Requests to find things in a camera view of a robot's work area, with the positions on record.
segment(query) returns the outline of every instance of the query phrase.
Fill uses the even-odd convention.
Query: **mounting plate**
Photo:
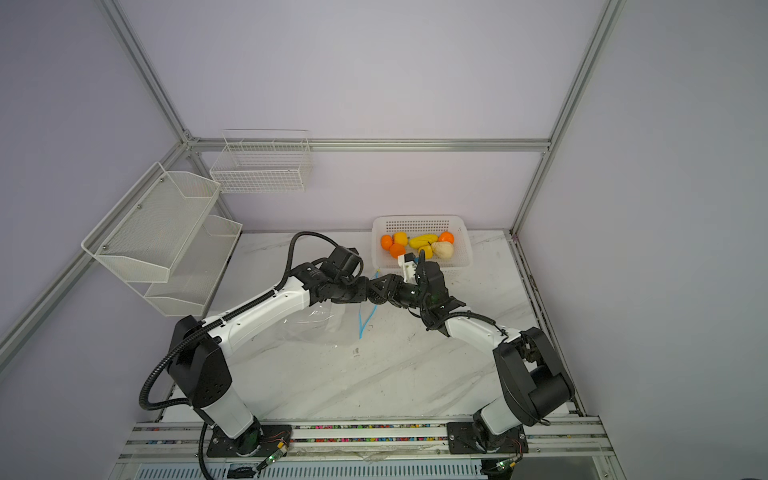
[[[485,452],[479,447],[471,422],[451,422],[445,427],[448,429],[448,449],[452,454],[528,453],[528,439],[523,425],[509,429],[505,433],[504,443],[494,452]]]
[[[272,437],[275,439],[269,442],[260,442],[259,448],[248,458],[266,458],[272,455],[277,450],[277,444],[281,439],[290,445],[293,427],[291,425],[261,425],[261,431],[263,433],[262,439],[271,439]],[[210,458],[237,457],[232,439],[226,435],[217,435],[217,429],[214,429],[214,435],[210,437],[207,455]]]

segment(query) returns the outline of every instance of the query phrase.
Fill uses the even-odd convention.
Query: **yellow banana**
[[[421,235],[420,237],[412,238],[408,242],[411,248],[418,250],[419,247],[430,245],[437,241],[437,235]]]

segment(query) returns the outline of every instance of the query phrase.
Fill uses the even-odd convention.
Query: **clear plastic bag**
[[[306,343],[351,345],[357,340],[357,325],[356,321],[343,319],[345,311],[343,304],[316,303],[280,321],[278,337]]]

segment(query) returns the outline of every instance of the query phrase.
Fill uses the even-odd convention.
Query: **white marble surface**
[[[292,233],[246,233],[240,238],[210,308],[219,313],[276,283],[285,268]],[[328,233],[356,247],[372,276],[370,233]],[[536,326],[508,244],[501,231],[472,231],[474,265],[449,281],[450,293],[474,311],[516,329]],[[332,247],[307,237],[294,265],[327,256]],[[372,307],[363,307],[363,321]],[[419,319],[380,306],[358,339],[358,305],[340,322],[277,323],[239,350],[230,362],[240,397],[260,419],[396,419],[471,415],[501,395],[487,355],[456,339],[426,332]],[[183,407],[165,422],[197,421]]]

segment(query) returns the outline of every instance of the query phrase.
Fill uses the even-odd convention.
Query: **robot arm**
[[[267,290],[202,322],[189,316],[176,325],[172,349],[196,331],[213,327],[200,342],[182,350],[168,366],[168,372],[198,415],[235,440],[239,455],[249,455],[256,448],[260,424],[232,386],[227,360],[275,322],[324,300],[368,300],[419,308],[427,330],[463,340],[492,357],[503,395],[473,417],[478,443],[487,451],[492,451],[495,440],[510,428],[521,423],[534,425],[572,397],[573,384],[541,330],[503,330],[487,317],[462,311],[465,304],[449,295],[437,263],[422,257],[413,284],[394,274],[372,280],[359,274],[353,276],[358,266],[362,271],[362,260],[355,249],[336,246],[328,259],[321,260],[292,268],[278,290]],[[524,360],[537,367],[529,372]]]

